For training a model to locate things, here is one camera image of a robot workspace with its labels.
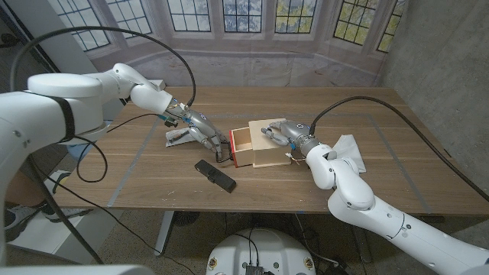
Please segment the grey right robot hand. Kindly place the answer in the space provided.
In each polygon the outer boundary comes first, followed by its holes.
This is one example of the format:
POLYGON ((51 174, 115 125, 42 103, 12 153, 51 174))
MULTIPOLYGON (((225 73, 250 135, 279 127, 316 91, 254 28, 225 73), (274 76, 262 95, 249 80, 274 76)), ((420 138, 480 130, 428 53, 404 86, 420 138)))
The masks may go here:
POLYGON ((304 157, 321 142, 313 137, 308 125, 297 121, 284 120, 270 123, 261 132, 280 146, 290 145, 298 150, 304 157))

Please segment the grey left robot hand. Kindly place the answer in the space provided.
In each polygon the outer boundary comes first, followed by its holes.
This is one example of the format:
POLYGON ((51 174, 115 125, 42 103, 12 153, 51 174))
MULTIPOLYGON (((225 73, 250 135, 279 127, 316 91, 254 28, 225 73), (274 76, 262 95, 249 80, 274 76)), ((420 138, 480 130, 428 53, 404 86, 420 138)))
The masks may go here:
POLYGON ((180 119, 189 125, 189 134, 199 143, 215 153, 222 160, 222 144, 227 143, 223 133, 201 112, 192 110, 183 103, 170 105, 165 114, 180 119))

